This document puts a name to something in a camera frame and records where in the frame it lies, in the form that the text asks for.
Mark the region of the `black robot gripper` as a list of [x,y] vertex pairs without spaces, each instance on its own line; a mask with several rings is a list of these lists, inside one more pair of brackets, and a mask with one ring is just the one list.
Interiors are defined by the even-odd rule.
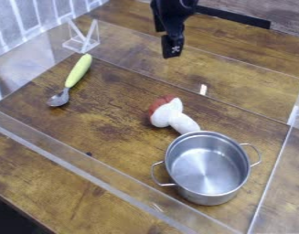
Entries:
[[151,0],[155,31],[166,32],[162,36],[163,57],[179,57],[183,45],[184,21],[194,14],[199,0]]

